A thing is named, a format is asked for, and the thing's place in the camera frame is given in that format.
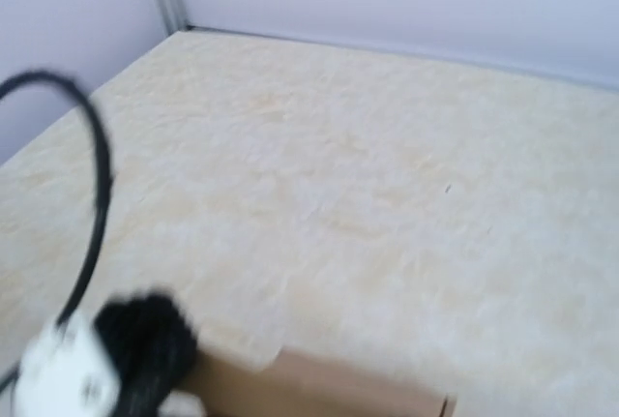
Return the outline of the brown cardboard box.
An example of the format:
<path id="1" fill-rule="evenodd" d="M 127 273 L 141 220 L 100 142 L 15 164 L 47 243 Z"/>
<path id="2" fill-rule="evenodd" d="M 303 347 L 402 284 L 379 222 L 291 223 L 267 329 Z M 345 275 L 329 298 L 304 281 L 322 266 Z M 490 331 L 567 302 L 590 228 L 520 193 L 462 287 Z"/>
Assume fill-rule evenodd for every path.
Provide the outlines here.
<path id="1" fill-rule="evenodd" d="M 179 390 L 208 416 L 452 416 L 457 400 L 345 362 L 282 348 L 264 366 L 214 348 L 199 351 Z"/>

